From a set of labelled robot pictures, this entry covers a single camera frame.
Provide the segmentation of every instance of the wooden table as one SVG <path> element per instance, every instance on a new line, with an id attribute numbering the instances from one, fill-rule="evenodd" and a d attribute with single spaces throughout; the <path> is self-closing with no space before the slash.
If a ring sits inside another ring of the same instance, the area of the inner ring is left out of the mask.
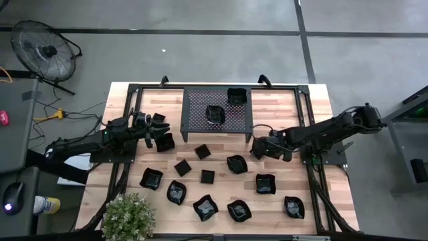
<path id="1" fill-rule="evenodd" d="M 108 95 L 103 121 L 121 117 L 126 100 L 128 82 L 113 82 Z M 332 116 L 327 87 L 323 84 L 310 84 L 310 96 L 315 121 L 323 121 Z M 314 214 L 310 199 L 306 168 L 301 164 L 300 154 L 294 153 L 291 162 L 264 157 L 258 161 L 249 154 L 251 143 L 245 144 L 243 134 L 190 133 L 189 142 L 184 143 L 180 134 L 181 105 L 183 90 L 145 90 L 142 95 L 141 111 L 166 116 L 165 122 L 171 124 L 175 149 L 157 153 L 156 148 L 147 149 L 144 141 L 138 143 L 136 161 L 131 165 L 127 192 L 137 192 L 146 196 L 156 211 L 154 233 L 186 234 L 315 234 Z M 268 124 L 275 129 L 298 126 L 294 93 L 289 90 L 253 90 L 253 123 Z M 306 106 L 303 106 L 308 125 Z M 256 128 L 255 136 L 267 135 L 268 129 Z M 200 161 L 194 148 L 207 144 L 211 155 Z M 248 172 L 234 175 L 226 164 L 226 157 L 242 155 L 248 164 Z M 174 169 L 179 161 L 186 159 L 192 170 L 180 177 Z M 150 167 L 164 173 L 160 187 L 153 191 L 139 186 L 144 170 Z M 76 228 L 87 224 L 106 199 L 112 165 L 102 164 L 91 172 L 86 184 L 85 194 Z M 215 171 L 213 185 L 202 184 L 201 170 Z M 346 221 L 355 229 L 358 222 L 352 202 L 347 178 L 336 166 L 325 166 L 330 199 Z M 260 195 L 255 192 L 255 175 L 271 173 L 276 177 L 275 195 Z M 178 206 L 167 199 L 167 189 L 172 180 L 187 186 L 184 204 Z M 206 222 L 201 222 L 193 209 L 193 203 L 210 194 L 219 212 Z M 284 213 L 284 197 L 296 196 L 304 202 L 304 220 L 289 218 Z M 229 216 L 227 204 L 236 199 L 244 200 L 253 217 L 244 223 L 236 223 Z M 320 201 L 323 224 L 327 227 L 324 205 Z"/>

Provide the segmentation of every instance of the black mesh platform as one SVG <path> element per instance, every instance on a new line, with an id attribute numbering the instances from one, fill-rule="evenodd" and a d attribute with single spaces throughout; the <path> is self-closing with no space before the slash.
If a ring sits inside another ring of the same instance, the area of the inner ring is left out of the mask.
<path id="1" fill-rule="evenodd" d="M 187 133 L 246 133 L 249 141 L 253 127 L 251 90 L 247 89 L 247 104 L 235 106 L 227 103 L 227 89 L 228 87 L 185 88 L 180 129 L 185 141 Z M 209 105 L 224 108 L 226 120 L 222 125 L 207 122 L 205 110 Z"/>

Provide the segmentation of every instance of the concrete floor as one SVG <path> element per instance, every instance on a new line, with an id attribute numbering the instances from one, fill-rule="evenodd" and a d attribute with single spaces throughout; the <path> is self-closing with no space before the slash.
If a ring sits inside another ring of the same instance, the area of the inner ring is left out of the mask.
<path id="1" fill-rule="evenodd" d="M 428 32 L 424 0 L 301 0 L 308 31 Z M 123 29 L 211 29 L 297 31 L 292 0 L 14 0 L 0 14 L 0 24 L 22 19 L 55 27 Z M 23 69 L 0 33 L 0 66 Z M 272 82 L 308 83 L 300 37 L 249 35 L 67 34 L 84 56 L 64 86 L 56 107 L 82 110 L 105 101 L 113 81 L 255 82 L 266 74 Z M 383 116 L 428 84 L 428 38 L 309 37 L 316 82 L 327 84 L 334 114 L 370 102 Z M 40 101 L 54 100 L 42 84 Z M 92 112 L 102 114 L 104 105 Z M 35 116 L 43 116 L 40 106 Z M 41 124 L 47 143 L 57 137 L 88 132 L 94 120 Z M 393 197 L 390 190 L 405 171 L 388 130 L 356 135 L 346 151 L 350 186 L 360 229 L 368 234 L 428 239 L 428 195 Z M 42 175 L 39 192 L 65 200 L 66 209 L 41 219 L 39 231 L 68 231 L 76 217 L 82 189 L 56 185 Z"/>

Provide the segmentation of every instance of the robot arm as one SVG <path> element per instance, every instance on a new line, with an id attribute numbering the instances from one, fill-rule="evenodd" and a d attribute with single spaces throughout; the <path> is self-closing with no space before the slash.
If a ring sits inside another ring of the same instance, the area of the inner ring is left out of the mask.
<path id="1" fill-rule="evenodd" d="M 93 135 L 73 139 L 59 138 L 46 147 L 45 158 L 47 161 L 63 162 L 82 153 L 121 155 L 128 151 L 132 142 L 143 138 L 146 146 L 153 148 L 151 139 L 163 136 L 170 129 L 167 123 L 154 122 L 149 114 L 135 112 L 133 116 L 132 127 L 128 127 L 126 118 L 116 118 L 108 121 L 104 130 Z"/>
<path id="2" fill-rule="evenodd" d="M 254 139 L 250 152 L 258 159 L 263 155 L 276 159 L 284 155 L 283 160 L 290 161 L 291 153 L 297 148 L 305 148 L 311 155 L 320 155 L 333 144 L 352 135 L 377 133 L 385 126 L 377 108 L 366 103 L 309 127 L 291 127 L 280 131 L 272 129 L 268 137 Z"/>

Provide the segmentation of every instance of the green plant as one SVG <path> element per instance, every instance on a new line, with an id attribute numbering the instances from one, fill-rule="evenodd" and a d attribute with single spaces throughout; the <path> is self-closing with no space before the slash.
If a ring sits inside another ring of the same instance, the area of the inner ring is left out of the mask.
<path id="1" fill-rule="evenodd" d="M 101 230 L 109 241 L 144 240 L 152 236 L 155 224 L 154 209 L 146 198 L 127 193 L 107 204 Z"/>

